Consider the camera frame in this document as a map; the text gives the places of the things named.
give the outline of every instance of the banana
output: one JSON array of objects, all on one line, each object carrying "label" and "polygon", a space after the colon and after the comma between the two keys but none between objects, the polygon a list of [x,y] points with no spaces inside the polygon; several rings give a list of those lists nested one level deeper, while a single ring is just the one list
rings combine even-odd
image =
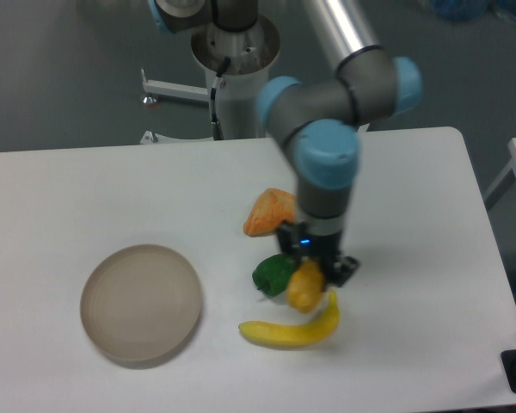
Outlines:
[{"label": "banana", "polygon": [[251,342],[279,347],[303,347],[319,342],[336,330],[340,312],[336,293],[329,292],[329,303],[321,316],[307,324],[282,325],[263,321],[239,324],[241,334]]}]

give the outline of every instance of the beige plate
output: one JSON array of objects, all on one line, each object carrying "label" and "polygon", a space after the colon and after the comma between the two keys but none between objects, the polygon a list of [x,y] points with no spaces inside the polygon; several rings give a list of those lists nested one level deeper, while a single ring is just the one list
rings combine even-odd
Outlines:
[{"label": "beige plate", "polygon": [[154,367],[188,341],[200,314],[197,273],[177,252],[136,245],[102,262],[80,301],[84,329],[113,361]]}]

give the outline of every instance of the floor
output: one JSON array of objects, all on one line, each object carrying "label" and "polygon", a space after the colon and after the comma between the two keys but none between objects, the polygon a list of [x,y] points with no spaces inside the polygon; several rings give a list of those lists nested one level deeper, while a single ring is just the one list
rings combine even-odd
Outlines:
[{"label": "floor", "polygon": [[[271,75],[316,82],[330,70],[299,3],[261,0],[283,42]],[[484,190],[516,137],[516,28],[492,13],[450,24],[418,0],[361,3],[387,50],[414,59],[425,85],[419,108],[372,130],[456,127]],[[139,102],[142,67],[149,79],[204,85],[189,39],[160,35],[145,0],[0,0],[0,151],[137,145],[150,129],[210,136],[203,107]],[[516,290],[516,187],[489,217]]]}]

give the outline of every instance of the green pepper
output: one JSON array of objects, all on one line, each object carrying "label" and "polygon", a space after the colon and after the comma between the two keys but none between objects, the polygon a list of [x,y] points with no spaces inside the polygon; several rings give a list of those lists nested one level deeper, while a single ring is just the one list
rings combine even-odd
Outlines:
[{"label": "green pepper", "polygon": [[277,254],[258,264],[252,273],[252,280],[258,289],[268,297],[275,297],[286,290],[295,270],[296,265],[291,257]]}]

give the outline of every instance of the silver tube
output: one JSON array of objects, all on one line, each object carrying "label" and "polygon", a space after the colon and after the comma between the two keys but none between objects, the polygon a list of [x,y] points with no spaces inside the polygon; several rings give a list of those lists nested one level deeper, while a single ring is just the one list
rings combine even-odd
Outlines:
[{"label": "silver tube", "polygon": [[304,6],[333,69],[350,54],[378,44],[358,0],[304,0]]}]

